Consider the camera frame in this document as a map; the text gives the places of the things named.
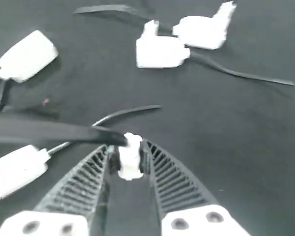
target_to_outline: white connector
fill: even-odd
[[[173,35],[185,45],[204,49],[218,49],[226,41],[236,4],[233,1],[222,3],[213,17],[187,16],[173,27]]]
[[[159,22],[152,20],[136,44],[138,68],[171,68],[183,64],[190,57],[190,49],[175,37],[157,36]]]
[[[141,178],[143,173],[140,171],[140,143],[143,141],[139,135],[125,133],[128,140],[127,147],[118,147],[120,158],[120,171],[118,175],[127,181],[134,178]]]
[[[18,83],[28,80],[58,56],[53,43],[36,30],[0,58],[0,77]]]
[[[29,184],[46,172],[50,155],[32,145],[0,158],[0,199]]]

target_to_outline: white charger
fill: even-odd
[[[46,149],[32,145],[22,147],[0,158],[0,199],[40,177],[48,169]]]
[[[184,17],[173,27],[173,35],[191,47],[218,49],[226,41],[227,28],[236,7],[234,1],[228,1],[222,3],[213,17]]]
[[[171,68],[183,64],[190,57],[190,49],[175,37],[157,36],[159,22],[152,20],[136,43],[138,68]]]
[[[0,77],[18,83],[28,80],[58,56],[53,43],[35,30],[0,58]]]

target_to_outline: white plastic block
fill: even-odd
[[[218,49],[227,38],[227,28],[236,4],[233,1],[223,3],[213,17],[187,16],[173,27],[173,35],[191,47]]]
[[[0,199],[32,182],[48,169],[46,149],[32,145],[22,147],[0,158]]]
[[[0,58],[0,77],[18,83],[28,80],[58,56],[53,43],[36,30]]]
[[[140,171],[140,143],[143,139],[132,133],[126,133],[124,136],[129,144],[127,147],[118,147],[121,167],[118,175],[125,180],[141,178],[143,173]]]
[[[208,205],[168,213],[162,220],[162,236],[250,236],[219,205]]]
[[[136,43],[138,68],[171,68],[183,64],[190,50],[175,37],[157,36],[158,22],[145,24],[142,36]]]
[[[0,236],[89,236],[88,223],[81,215],[22,211],[7,218]]]

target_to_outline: black fabric surface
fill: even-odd
[[[295,87],[245,81],[187,61],[174,69],[138,69],[135,41],[144,22],[118,21],[116,13],[72,14],[86,5],[148,4],[174,25],[187,15],[212,16],[221,2],[0,0],[0,57],[35,29],[59,51],[35,77],[13,84],[9,104],[49,97],[60,121],[85,125],[117,110],[160,104],[160,112],[110,127],[172,153],[251,235],[295,236]],[[197,51],[230,69],[295,81],[295,0],[239,1],[225,45]],[[0,157],[17,147],[0,145]],[[0,201],[0,225],[32,209],[93,149],[78,145],[55,155],[42,177]],[[157,235],[146,179],[112,179],[106,235]]]

